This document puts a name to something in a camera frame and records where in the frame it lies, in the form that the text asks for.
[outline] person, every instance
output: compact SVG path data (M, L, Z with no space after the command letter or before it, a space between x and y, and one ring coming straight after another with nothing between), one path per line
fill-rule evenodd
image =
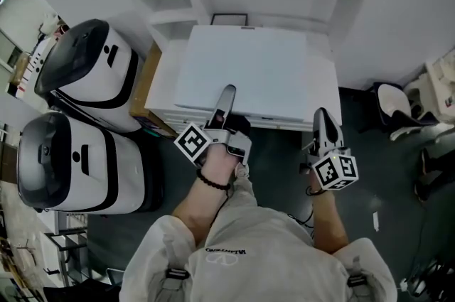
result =
M452 162L455 159L455 149L439 158L431 158L428 150L423 148L420 151L420 171L422 177L414 183L414 193L419 201L424 203L429 196L455 181L455 171Z
M220 208L233 171L234 193ZM313 241L287 214L257 206L248 167L224 145L209 147L198 175L173 214L146 233L124 273L121 301L397 300L373 243L349 243L332 192L312 197Z

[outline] black chair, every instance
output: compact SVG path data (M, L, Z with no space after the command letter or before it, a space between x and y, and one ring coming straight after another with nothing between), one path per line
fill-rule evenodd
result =
M374 82L373 86L366 90L366 93L373 93L375 122L359 131L364 133L375 127L390 133L390 140L396 140L402 134L411 131L420 131L426 126L433 126L439 123L436 117L427 112L419 119L412 116L412 109L402 87L391 82Z

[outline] white robot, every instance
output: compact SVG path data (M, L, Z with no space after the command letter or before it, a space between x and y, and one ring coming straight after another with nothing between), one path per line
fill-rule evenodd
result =
M323 107L314 113L313 141L304 149L302 168L314 170L323 190L341 190L358 180L355 158L346 147L343 132Z
M231 114L235 86L228 85L213 110L210 120L200 129L190 123L174 141L175 145L197 167L205 162L205 151L211 144L225 144L229 154L247 164L251 150L250 123L247 118Z

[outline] hand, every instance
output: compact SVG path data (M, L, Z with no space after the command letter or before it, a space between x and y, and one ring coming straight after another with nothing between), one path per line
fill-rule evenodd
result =
M208 147L207 159L200 170L204 177L220 185L227 185L239 158L229 154L224 144Z

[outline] wrist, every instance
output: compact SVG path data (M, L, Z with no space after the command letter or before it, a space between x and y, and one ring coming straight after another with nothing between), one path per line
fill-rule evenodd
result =
M211 182L217 183L218 185L227 185L232 170L225 167L213 167L210 164L204 164L200 172Z

